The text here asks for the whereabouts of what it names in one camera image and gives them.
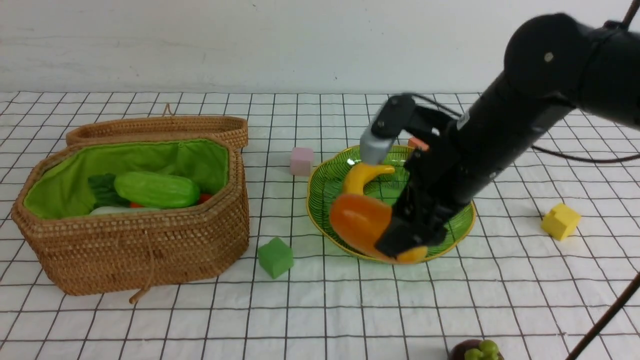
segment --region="woven basket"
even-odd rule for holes
[[[72,145],[44,159],[31,171],[13,205],[12,218],[44,272],[63,292],[91,295],[139,290],[130,299],[134,304],[152,286],[216,277],[247,250],[248,196],[239,151],[247,143],[246,121],[207,119],[210,118],[117,120],[81,127],[68,138]],[[173,123],[178,130],[171,129]],[[136,131],[145,135],[134,135]],[[229,155],[227,185],[203,204],[61,220],[43,220],[23,205],[29,189],[47,170],[85,147],[196,138],[226,147]]]

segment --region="yellow rim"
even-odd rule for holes
[[[315,169],[313,169],[313,171],[311,171],[311,175],[309,176],[309,180],[307,181],[307,203],[306,203],[306,207],[307,207],[307,216],[309,217],[309,219],[311,219],[311,222],[314,224],[314,226],[316,227],[316,229],[320,230],[320,233],[323,236],[326,236],[327,238],[329,238],[329,240],[331,240],[332,243],[334,243],[336,246],[338,246],[340,249],[342,249],[342,251],[351,254],[352,256],[355,256],[356,258],[360,258],[360,259],[365,259],[365,260],[370,260],[370,261],[377,261],[379,263],[386,263],[385,261],[382,261],[380,259],[376,259],[376,258],[372,258],[370,256],[366,256],[357,252],[354,252],[350,249],[345,248],[344,246],[342,246],[342,244],[340,244],[336,239],[334,239],[333,237],[331,237],[329,234],[327,234],[324,229],[318,225],[318,223],[316,222],[316,220],[314,219],[314,217],[311,215],[311,209],[309,209],[309,193],[311,192],[311,179],[313,178],[313,176],[316,174],[316,170],[318,170],[321,166],[323,166],[325,163],[334,160],[335,158],[337,158],[340,154],[347,152],[351,149],[354,149],[356,147],[359,147],[359,145],[356,146],[351,146],[348,147],[346,149],[344,149],[343,151],[338,152],[336,155],[334,155],[331,159],[323,161],[322,163],[320,163],[320,165],[316,166]],[[406,145],[393,145],[393,147],[396,148],[404,148],[404,149],[412,149],[410,146],[406,146]],[[446,250],[443,250],[441,252],[439,252],[438,254],[432,255],[432,256],[428,256],[422,260],[420,260],[418,262],[419,263],[425,263],[429,260],[433,260],[435,258],[439,258],[440,256],[443,256],[444,254],[448,253],[449,251],[453,250],[453,248],[455,248],[456,246],[458,246],[458,244],[464,239],[466,238],[469,233],[471,232],[471,230],[474,228],[474,225],[476,224],[476,216],[477,216],[477,212],[476,212],[476,204],[472,201],[471,202],[471,210],[473,212],[473,217],[471,218],[471,225],[469,226],[469,228],[467,229],[467,231],[465,231],[465,233],[460,236],[456,241],[454,241],[453,244],[451,244],[450,247],[448,247]]]

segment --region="plastic banana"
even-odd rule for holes
[[[396,171],[391,165],[368,165],[357,163],[344,178],[342,193],[364,195],[364,186],[383,174],[393,174]]]

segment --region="cucumber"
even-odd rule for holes
[[[200,188],[192,180],[148,171],[120,174],[113,186],[119,196],[146,208],[187,208],[200,198]]]

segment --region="basket string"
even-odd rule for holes
[[[171,111],[171,104],[169,103],[166,103],[166,105],[164,106],[162,116],[164,117],[166,113],[169,113],[171,116],[175,116],[175,113]]]
[[[153,280],[154,272],[156,270],[156,258],[154,257],[154,250],[151,247],[151,240],[149,240],[149,235],[148,235],[148,233],[146,231],[145,231],[145,238],[147,240],[147,247],[148,247],[148,250],[149,250],[149,263],[150,263],[151,270],[149,272],[149,277],[147,279],[147,283],[144,285],[144,287],[142,287],[142,289],[138,290],[129,299],[129,303],[130,304],[135,304],[138,301],[140,301],[140,299],[143,296],[145,296],[145,294],[149,291],[149,289],[151,289],[151,280]]]

